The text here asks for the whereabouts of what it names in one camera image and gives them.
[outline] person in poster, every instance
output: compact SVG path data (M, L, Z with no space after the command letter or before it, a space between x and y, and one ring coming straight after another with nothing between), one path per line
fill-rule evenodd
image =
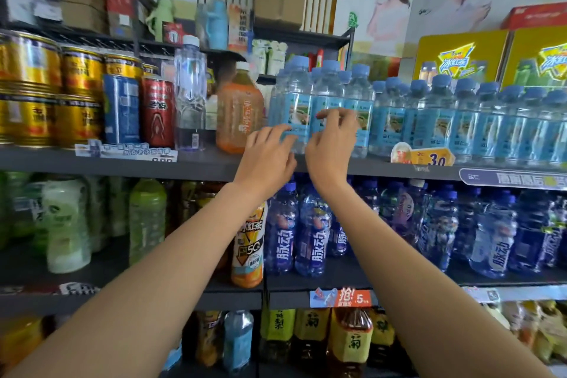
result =
M474 6L468 0L446 0L426 15L423 36L475 31L491 6L492 2Z
M409 21L409 0L376 0L374 13L366 27L366 34L372 38L370 52L384 56L399 56L404 44L405 31Z

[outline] green bottle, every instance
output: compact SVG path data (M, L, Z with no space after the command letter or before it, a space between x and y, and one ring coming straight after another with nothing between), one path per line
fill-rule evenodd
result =
M30 200L25 195L25 188L32 176L28 172L6 172L8 177L8 195L12 215L12 239L22 239L33 235L35 227L30 207Z
M48 175L35 173L31 176L30 182L25 187L25 195L30 201L30 209L33 218L34 234L32 240L33 250L45 255L47 252L47 228L44 224L43 209L43 186L48 180Z
M130 266L166 237L167 194L154 179L141 179L130 193Z
M8 177L0 172L0 250L8 245L10 238L10 202L8 196Z

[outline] clear water bottle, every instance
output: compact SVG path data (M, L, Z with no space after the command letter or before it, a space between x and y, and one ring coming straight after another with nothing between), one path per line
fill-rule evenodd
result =
M431 91L420 100L417 109L416 148L449 147L455 97L451 91L449 75L435 75Z
M180 151L205 149L206 73L199 38L183 36L183 46L175 50L175 148Z
M547 233L555 221L553 199L546 191L521 193L517 206L518 232L510 253L509 269L523 273L541 271Z
M293 267L293 245L299 204L295 182L288 182L270 200L264 246L266 274L280 275Z
M386 90L386 81L374 81L372 88L374 89L374 100L376 100Z
M424 180L409 180L408 186L400 192L397 209L393 215L392 229L415 246L420 235L423 220Z
M405 100L404 127L401 133L401 140L409 146L413 146L413 138L416 134L418 105L428 92L429 87L425 80L413 80L409 86L409 94Z
M515 202L515 196L501 194L478 216L469 264L473 270L488 278L506 275L510 251L518 230Z
M449 147L457 163L467 163L472 160L473 134L478 118L476 86L476 81L471 78L461 78L455 86L457 110L451 128Z
M443 190L429 202L417 241L420 253L443 272L449 267L458 227L457 192Z
M301 232L296 239L295 270L303 276L320 276L325 272L331 213L313 184L307 185L299 217Z
M284 132L283 135L297 136L291 149L295 154L305 154L305 147L309 141L313 82L309 78L308 68L307 57L294 57L285 93L282 96L282 123L291 127L291 130Z
M404 183L401 181L390 181L380 195L380 217L390 227L393 225L393 216L396 213L400 200L400 190L403 187Z
M497 97L499 88L498 82L483 82L476 94L478 118L473 132L472 160L477 163L494 163L499 120L494 110L495 106L500 106Z
M567 201L563 197L558 196L554 201L551 216L550 226L544 228L543 266L546 267L555 267L559 246L563 240L565 227L567 227Z
M245 310L230 311L224 316L224 350L222 362L231 376L240 374L250 363L254 317Z
M369 151L376 156L389 157L393 146L401 142L405 98L401 95L400 86L400 78L388 78L386 90L374 102Z
M356 192L376 214L380 215L380 193L376 178L365 178L356 188Z
M352 185L352 179L346 180L349 185ZM341 222L338 221L337 216L331 212L330 236L327 252L331 257L342 257L349 250L349 241L346 238L346 233L343 230Z
M551 90L545 96L542 118L547 121L540 164L557 166L567 159L567 92Z
M498 94L498 105L494 106L493 111L498 122L494 152L496 165L515 166L518 163L520 133L526 120L517 114L518 98L522 90L523 87L519 85L509 85Z
M339 71L338 77L344 85L347 85L352 78L353 73L351 71Z
M476 237L476 222L483 211L479 187L468 188L459 195L459 228L455 232L453 258L462 262L469 259Z
M268 125L277 126L280 123L281 107L280 97L284 93L285 83L287 79L287 70L280 69L280 73L276 76L276 84L270 94L270 104L268 107Z
M322 68L311 68L311 80L316 83L322 75Z
M524 122L520 133L518 165L536 166L539 164L545 130L547 130L547 122L540 117L545 93L543 87L529 87L521 97L518 116L524 118Z
M325 120L318 120L317 113L323 109L343 106L345 87L338 76L341 64L336 60L324 60L322 66L322 75L313 88L311 134L325 129Z
M345 87L344 107L357 111L358 130L356 144L352 151L353 157L366 157L368 153L369 130L372 121L372 105L374 89L368 81L370 67L365 64L355 64L352 69L352 79Z

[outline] blue bottle cap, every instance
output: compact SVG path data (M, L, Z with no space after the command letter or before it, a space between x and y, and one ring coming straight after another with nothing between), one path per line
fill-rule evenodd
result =
M522 98L524 99L541 99L545 96L545 88L543 87L526 87L524 88L524 94Z
M402 188L404 183L401 181L390 181L388 182L388 188Z
M565 102L567 102L567 92L564 92L560 89L551 90L543 99L543 103L545 103L546 105L560 105Z
M455 92L460 92L462 90L474 90L476 89L476 81L472 78L461 78L457 80L457 85L455 86Z
M386 88L386 81L374 81L372 83L372 88L375 92L383 92Z
M366 179L366 180L362 181L362 185L365 188L378 188L378 180L373 179L373 178Z
M432 87L449 87L451 85L452 78L449 75L441 74L435 75L431 81Z
M496 93L500 88L500 84L496 81L483 82L478 88L478 93Z
M407 96L409 94L409 86L407 84L400 84L398 89L400 90L400 95Z
M350 82L351 76L352 76L351 71L339 71L338 72L338 78L341 80L341 82L343 84L347 84L348 82Z
M386 78L386 88L396 88L401 84L401 79L397 76Z
M323 60L322 70L338 72L341 70L341 62L337 60Z
M370 66L365 64L355 64L352 68L353 75L356 76L368 76L370 75Z
M502 95L517 99L523 89L522 85L508 85L502 90Z
M417 92L420 92L422 90L427 90L427 88L428 88L427 81L426 80L412 80L412 83L410 84L409 88L412 91L417 91Z

